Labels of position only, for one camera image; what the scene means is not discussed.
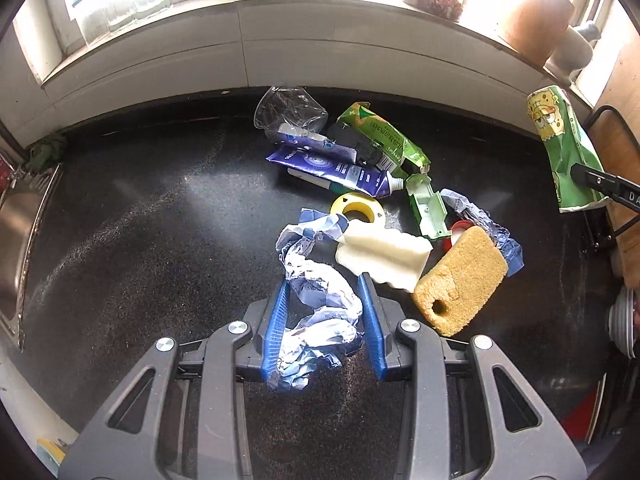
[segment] tube cap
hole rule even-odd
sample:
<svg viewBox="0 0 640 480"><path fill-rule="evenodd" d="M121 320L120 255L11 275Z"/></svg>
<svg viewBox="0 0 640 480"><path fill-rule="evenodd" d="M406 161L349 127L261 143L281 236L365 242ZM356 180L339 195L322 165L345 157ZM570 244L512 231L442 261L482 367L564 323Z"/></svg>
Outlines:
<svg viewBox="0 0 640 480"><path fill-rule="evenodd" d="M388 171L386 172L386 179L389 182L389 189L391 190L391 193L404 188L404 180L402 178L391 176L391 173Z"/></svg>

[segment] yellow sponge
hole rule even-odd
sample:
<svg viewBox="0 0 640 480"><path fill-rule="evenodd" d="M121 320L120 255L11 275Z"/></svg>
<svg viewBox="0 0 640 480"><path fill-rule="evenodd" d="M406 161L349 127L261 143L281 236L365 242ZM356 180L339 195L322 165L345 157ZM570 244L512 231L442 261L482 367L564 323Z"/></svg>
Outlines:
<svg viewBox="0 0 640 480"><path fill-rule="evenodd" d="M482 228L467 229L415 286L412 298L440 335L463 329L494 293L507 262Z"/></svg>

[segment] barcode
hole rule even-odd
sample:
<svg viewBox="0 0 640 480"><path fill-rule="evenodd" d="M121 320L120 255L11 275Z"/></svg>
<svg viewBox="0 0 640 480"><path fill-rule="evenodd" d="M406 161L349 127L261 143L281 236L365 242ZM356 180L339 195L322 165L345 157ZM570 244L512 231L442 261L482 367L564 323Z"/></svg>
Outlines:
<svg viewBox="0 0 640 480"><path fill-rule="evenodd" d="M383 153L382 158L376 166L381 171L393 171L396 168L396 163Z"/></svg>
<svg viewBox="0 0 640 480"><path fill-rule="evenodd" d="M344 177L344 181L347 187L351 187L355 189L358 181L360 180L360 175L362 174L362 168L359 166L351 166L349 171Z"/></svg>

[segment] tape roll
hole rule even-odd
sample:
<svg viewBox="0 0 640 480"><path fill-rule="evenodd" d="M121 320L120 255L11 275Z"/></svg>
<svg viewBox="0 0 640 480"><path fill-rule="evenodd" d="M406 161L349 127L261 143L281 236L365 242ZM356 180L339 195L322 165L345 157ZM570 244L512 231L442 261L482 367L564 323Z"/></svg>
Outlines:
<svg viewBox="0 0 640 480"><path fill-rule="evenodd" d="M367 220L379 227L386 224L385 210L375 198L362 193L347 193L339 196L331 206L331 213L345 214L349 211L358 211L367 217Z"/></svg>

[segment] spongebob cup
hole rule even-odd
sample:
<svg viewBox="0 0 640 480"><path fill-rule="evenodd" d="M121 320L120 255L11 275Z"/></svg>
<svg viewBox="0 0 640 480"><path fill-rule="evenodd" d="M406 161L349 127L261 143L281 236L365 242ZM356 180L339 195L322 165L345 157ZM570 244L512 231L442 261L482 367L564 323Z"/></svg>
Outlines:
<svg viewBox="0 0 640 480"><path fill-rule="evenodd" d="M603 170L564 90L559 86L548 86L533 92L527 99L527 110L549 156L560 212L606 205L609 199L602 193L578 186L570 176L574 164Z"/></svg>

